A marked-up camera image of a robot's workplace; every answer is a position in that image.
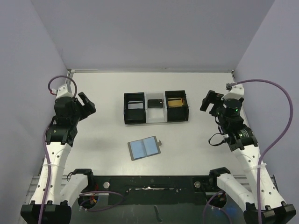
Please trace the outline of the black white sorting tray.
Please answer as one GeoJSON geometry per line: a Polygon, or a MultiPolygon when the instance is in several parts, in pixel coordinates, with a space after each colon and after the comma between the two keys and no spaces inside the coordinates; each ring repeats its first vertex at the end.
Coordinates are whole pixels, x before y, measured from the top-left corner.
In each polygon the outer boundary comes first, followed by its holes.
{"type": "Polygon", "coordinates": [[[186,93],[180,91],[124,93],[124,124],[186,122],[189,106],[186,93]]]}

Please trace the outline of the white lion VIP card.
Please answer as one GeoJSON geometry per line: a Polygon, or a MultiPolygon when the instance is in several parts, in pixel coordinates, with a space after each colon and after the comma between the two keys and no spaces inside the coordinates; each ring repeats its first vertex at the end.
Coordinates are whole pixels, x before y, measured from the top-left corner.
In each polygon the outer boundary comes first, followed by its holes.
{"type": "Polygon", "coordinates": [[[128,109],[143,109],[143,101],[128,101],[128,109]]]}

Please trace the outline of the grey card holder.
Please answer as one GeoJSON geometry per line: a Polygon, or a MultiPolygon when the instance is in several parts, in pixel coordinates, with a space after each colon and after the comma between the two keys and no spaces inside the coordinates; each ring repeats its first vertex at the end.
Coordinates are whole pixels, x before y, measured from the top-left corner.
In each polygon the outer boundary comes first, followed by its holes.
{"type": "Polygon", "coordinates": [[[161,153],[162,142],[156,136],[128,142],[128,149],[132,161],[150,157],[161,153]]]}

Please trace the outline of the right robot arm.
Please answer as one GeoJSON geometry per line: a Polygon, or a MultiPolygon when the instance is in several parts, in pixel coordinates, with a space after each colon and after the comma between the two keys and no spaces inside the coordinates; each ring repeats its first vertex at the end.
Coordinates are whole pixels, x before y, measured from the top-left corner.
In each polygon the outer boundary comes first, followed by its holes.
{"type": "Polygon", "coordinates": [[[286,224],[295,215],[294,205],[287,204],[274,185],[264,162],[259,163],[260,149],[252,130],[244,124],[240,112],[243,93],[227,95],[210,90],[203,99],[201,111],[215,117],[223,143],[240,162],[248,180],[250,190],[241,185],[227,168],[210,170],[209,188],[223,190],[243,211],[248,224],[286,224]]]}

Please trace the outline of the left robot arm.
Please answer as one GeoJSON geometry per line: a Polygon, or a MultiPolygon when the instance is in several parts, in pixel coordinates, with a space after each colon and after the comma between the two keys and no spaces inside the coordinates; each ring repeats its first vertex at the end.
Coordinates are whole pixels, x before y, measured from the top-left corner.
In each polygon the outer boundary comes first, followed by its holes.
{"type": "Polygon", "coordinates": [[[68,224],[72,206],[82,191],[95,186],[89,168],[72,171],[75,177],[62,186],[65,164],[78,133],[80,121],[96,112],[93,102],[80,92],[78,97],[63,96],[55,100],[55,116],[43,133],[45,159],[37,187],[28,204],[21,208],[21,217],[28,224],[68,224]]]}

